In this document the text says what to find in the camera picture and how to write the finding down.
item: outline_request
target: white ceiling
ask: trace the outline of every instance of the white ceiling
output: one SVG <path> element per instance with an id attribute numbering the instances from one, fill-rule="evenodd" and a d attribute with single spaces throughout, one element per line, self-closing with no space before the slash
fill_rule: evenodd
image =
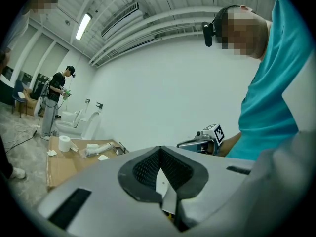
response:
<path id="1" fill-rule="evenodd" d="M 275 0 L 59 0 L 57 9 L 42 16 L 32 14 L 31 18 L 41 23 L 44 27 L 63 38 L 66 42 L 69 42 L 80 51 L 84 51 L 85 55 L 89 58 L 92 58 L 106 44 L 106 40 L 101 37 L 101 31 L 106 22 L 113 16 L 113 14 L 132 1 L 137 1 L 145 6 L 149 16 L 193 6 L 224 7 L 229 4 L 243 4 L 254 9 L 257 14 L 265 19 L 271 20 L 271 12 Z M 86 13 L 90 13 L 93 18 L 83 34 L 81 41 L 78 41 L 75 38 L 78 23 L 81 22 Z M 154 21 L 153 24 L 180 18 L 194 17 L 209 17 L 212 19 L 214 13 L 199 12 L 174 15 Z M 65 23 L 66 20 L 70 22 L 69 26 Z M 163 35 L 172 35 L 175 33 L 183 33 L 185 31 L 200 31 L 200 23 L 197 27 L 195 27 L 195 25 L 196 24 L 194 23 L 187 24 L 186 28 L 173 31 L 167 31 L 167 29 L 165 29 L 165 34 L 157 36 L 161 37 Z M 108 59 L 109 57 L 105 56 L 98 61 L 96 65 L 100 65 Z"/>

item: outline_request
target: sneaker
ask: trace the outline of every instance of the sneaker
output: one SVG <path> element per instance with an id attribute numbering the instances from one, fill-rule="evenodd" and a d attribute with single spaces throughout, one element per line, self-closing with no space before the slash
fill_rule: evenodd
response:
<path id="1" fill-rule="evenodd" d="M 10 178 L 14 178 L 14 177 L 18 179 L 23 179 L 25 177 L 25 171 L 23 169 L 13 167 L 13 172 Z"/>
<path id="2" fill-rule="evenodd" d="M 48 135 L 41 135 L 40 137 L 47 141 L 49 141 L 49 138 L 50 138 Z"/>

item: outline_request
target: teal shirt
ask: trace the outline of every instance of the teal shirt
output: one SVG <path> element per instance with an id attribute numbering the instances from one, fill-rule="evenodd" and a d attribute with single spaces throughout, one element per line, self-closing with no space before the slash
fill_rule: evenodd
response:
<path id="1" fill-rule="evenodd" d="M 304 66 L 314 41 L 290 0 L 276 0 L 264 60 L 241 104 L 241 138 L 227 157 L 256 160 L 298 132 L 282 93 Z"/>

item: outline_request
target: floor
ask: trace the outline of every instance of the floor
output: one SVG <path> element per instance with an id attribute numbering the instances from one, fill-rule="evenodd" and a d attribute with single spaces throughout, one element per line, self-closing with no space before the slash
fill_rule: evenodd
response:
<path id="1" fill-rule="evenodd" d="M 6 151 L 14 144 L 31 138 L 36 128 L 29 129 L 32 125 L 40 125 L 42 118 L 35 119 L 33 116 L 21 118 L 18 111 L 11 114 L 12 106 L 0 102 L 0 134 L 6 147 Z M 29 206 L 34 207 L 47 194 L 46 190 L 46 157 L 48 141 L 41 139 L 40 129 L 38 129 L 33 139 L 12 148 L 7 157 L 9 162 L 18 168 L 25 170 L 26 178 L 10 179 L 9 182 L 18 197 Z"/>

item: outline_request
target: person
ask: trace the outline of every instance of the person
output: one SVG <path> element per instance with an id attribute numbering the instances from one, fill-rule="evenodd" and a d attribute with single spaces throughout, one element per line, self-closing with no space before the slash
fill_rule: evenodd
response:
<path id="1" fill-rule="evenodd" d="M 17 15 L 15 22 L 12 24 L 11 31 L 6 36 L 4 43 L 0 48 L 0 75 L 3 69 L 10 61 L 10 53 L 16 46 L 19 38 L 26 32 L 29 24 L 30 10 L 34 13 L 43 11 L 44 9 L 52 8 L 54 4 L 57 4 L 58 0 L 28 0 L 25 6 L 21 9 L 19 15 Z M 3 142 L 0 136 L 0 171 L 6 178 L 25 178 L 25 171 L 20 168 L 13 167 L 6 156 Z"/>
<path id="2" fill-rule="evenodd" d="M 30 10 L 34 13 L 42 13 L 46 9 L 52 8 L 58 0 L 28 0 L 21 9 L 11 31 L 7 34 L 4 44 L 0 49 L 0 74 L 10 61 L 10 53 L 16 46 L 19 38 L 26 32 L 29 25 Z"/>
<path id="3" fill-rule="evenodd" d="M 52 81 L 48 84 L 48 94 L 44 100 L 45 113 L 41 130 L 41 138 L 49 141 L 50 131 L 53 126 L 57 105 L 60 95 L 65 96 L 66 92 L 62 90 L 65 85 L 65 77 L 75 77 L 75 68 L 68 66 L 64 72 L 57 72 Z"/>
<path id="4" fill-rule="evenodd" d="M 272 22 L 246 6 L 227 6 L 214 20 L 222 48 L 261 61 L 241 104 L 240 133 L 224 140 L 219 156 L 256 160 L 298 132 L 282 93 L 314 48 L 309 29 L 290 0 L 276 0 Z"/>

